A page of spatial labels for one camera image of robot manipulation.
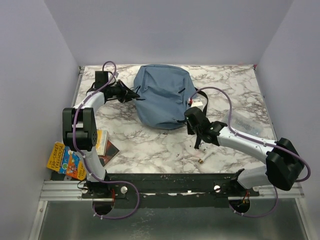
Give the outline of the dark red notebook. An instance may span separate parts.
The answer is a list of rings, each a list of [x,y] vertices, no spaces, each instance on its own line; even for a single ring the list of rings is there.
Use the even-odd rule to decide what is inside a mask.
[[[104,155],[98,156],[101,165],[105,167],[119,152],[120,150],[108,140],[105,146]]]

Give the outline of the aluminium frame rail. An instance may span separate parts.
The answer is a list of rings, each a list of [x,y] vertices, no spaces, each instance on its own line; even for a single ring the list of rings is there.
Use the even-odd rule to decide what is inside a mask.
[[[84,186],[79,181],[44,181],[40,191],[40,201],[82,201]]]

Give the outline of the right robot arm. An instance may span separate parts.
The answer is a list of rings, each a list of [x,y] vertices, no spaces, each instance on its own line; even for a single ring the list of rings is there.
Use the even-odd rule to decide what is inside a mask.
[[[263,163],[263,166],[236,172],[230,183],[230,191],[236,196],[265,185],[289,191],[305,167],[292,142],[286,138],[275,141],[231,131],[224,122],[211,122],[197,107],[189,108],[184,116],[188,134],[196,135],[207,144],[240,151]]]

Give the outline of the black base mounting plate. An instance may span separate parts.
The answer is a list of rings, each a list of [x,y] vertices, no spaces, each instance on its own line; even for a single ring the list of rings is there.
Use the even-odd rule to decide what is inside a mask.
[[[111,183],[83,183],[82,201],[95,210],[108,212],[112,207],[139,208],[227,208],[229,203],[243,209],[249,197],[259,193],[234,184],[232,173],[110,173]]]

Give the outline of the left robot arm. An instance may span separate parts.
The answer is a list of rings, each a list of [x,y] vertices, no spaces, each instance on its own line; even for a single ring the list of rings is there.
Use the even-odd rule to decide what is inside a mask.
[[[96,182],[93,191],[101,198],[107,197],[111,185],[107,182],[106,170],[101,164],[96,150],[98,130],[96,112],[105,103],[117,100],[127,103],[137,100],[140,95],[131,90],[117,74],[110,71],[96,71],[91,88],[84,100],[62,111],[62,139],[65,146],[82,160],[89,182]]]

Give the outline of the clear plastic packet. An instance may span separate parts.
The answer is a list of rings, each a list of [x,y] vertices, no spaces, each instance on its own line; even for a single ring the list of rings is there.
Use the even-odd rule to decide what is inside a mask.
[[[235,131],[241,131],[255,137],[262,136],[263,126],[260,123],[251,120],[235,110],[232,111],[230,125]]]

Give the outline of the blue student backpack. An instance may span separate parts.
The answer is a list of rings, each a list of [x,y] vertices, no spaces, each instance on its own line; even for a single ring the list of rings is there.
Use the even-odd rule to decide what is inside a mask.
[[[177,66],[148,64],[139,68],[133,89],[142,124],[160,130],[175,130],[187,124],[184,113],[189,98],[198,90],[190,73]]]

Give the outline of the yellow treehouse book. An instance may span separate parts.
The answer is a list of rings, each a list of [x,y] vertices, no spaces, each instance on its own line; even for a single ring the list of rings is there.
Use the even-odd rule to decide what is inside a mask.
[[[55,142],[46,167],[59,174],[82,181],[86,178],[86,170],[80,158],[61,142]]]

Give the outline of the yellow illustrated book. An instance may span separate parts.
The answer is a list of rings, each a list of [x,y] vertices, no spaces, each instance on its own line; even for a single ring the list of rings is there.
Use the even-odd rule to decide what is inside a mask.
[[[103,129],[97,130],[97,142],[96,142],[95,148],[99,156],[105,155],[108,138],[109,138],[109,132],[107,130],[103,130]]]

